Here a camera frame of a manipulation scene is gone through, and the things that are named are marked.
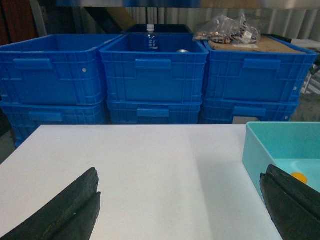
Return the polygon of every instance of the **teal plastic tray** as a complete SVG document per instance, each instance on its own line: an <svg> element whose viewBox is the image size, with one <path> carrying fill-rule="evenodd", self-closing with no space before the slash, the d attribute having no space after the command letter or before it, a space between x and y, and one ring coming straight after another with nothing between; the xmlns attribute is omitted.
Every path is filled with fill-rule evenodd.
<svg viewBox="0 0 320 240"><path fill-rule="evenodd" d="M242 161L262 200L260 174L270 164L302 173L320 192L320 122L249 122Z"/></svg>

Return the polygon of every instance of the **clear plastic bag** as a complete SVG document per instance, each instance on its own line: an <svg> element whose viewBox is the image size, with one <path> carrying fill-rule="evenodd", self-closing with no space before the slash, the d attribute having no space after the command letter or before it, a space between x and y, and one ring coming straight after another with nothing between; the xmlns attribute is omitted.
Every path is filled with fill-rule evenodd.
<svg viewBox="0 0 320 240"><path fill-rule="evenodd" d="M212 41L217 44L256 44L260 30L246 21L246 16L233 20L225 15L213 18L194 36L194 41Z"/></svg>

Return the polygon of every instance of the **orange object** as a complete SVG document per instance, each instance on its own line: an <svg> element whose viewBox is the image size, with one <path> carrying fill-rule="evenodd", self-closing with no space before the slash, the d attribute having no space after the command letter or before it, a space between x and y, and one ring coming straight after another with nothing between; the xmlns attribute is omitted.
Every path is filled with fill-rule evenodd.
<svg viewBox="0 0 320 240"><path fill-rule="evenodd" d="M308 182L308 178L300 172L293 172L291 173L291 176L294 177L295 179L298 179L300 182L304 184L307 184Z"/></svg>

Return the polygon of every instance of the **white table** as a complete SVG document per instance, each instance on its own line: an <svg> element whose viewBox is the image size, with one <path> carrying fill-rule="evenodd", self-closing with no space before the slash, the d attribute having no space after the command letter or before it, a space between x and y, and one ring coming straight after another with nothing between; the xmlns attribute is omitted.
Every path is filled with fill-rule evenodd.
<svg viewBox="0 0 320 240"><path fill-rule="evenodd" d="M0 236L90 167L91 240L277 240L242 164L245 125L41 126L0 165Z"/></svg>

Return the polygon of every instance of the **crate handle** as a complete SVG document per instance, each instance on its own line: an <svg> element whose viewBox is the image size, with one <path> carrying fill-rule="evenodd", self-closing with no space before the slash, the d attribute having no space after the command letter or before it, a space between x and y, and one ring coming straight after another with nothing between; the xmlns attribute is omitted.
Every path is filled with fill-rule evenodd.
<svg viewBox="0 0 320 240"><path fill-rule="evenodd" d="M50 59L13 59L13 64L20 70L52 70Z"/></svg>
<svg viewBox="0 0 320 240"><path fill-rule="evenodd" d="M28 113L30 120L43 122L63 122L63 117L59 112L38 112L30 111Z"/></svg>
<svg viewBox="0 0 320 240"><path fill-rule="evenodd" d="M136 59L136 69L169 69L171 70L171 59Z"/></svg>
<svg viewBox="0 0 320 240"><path fill-rule="evenodd" d="M264 117L266 113L267 109L263 107L235 106L232 114L244 117Z"/></svg>
<svg viewBox="0 0 320 240"><path fill-rule="evenodd" d="M245 58L243 61L243 67L245 69L280 69L281 60L269 60L269 59L254 59Z"/></svg>
<svg viewBox="0 0 320 240"><path fill-rule="evenodd" d="M169 118L169 109L138 108L138 117Z"/></svg>

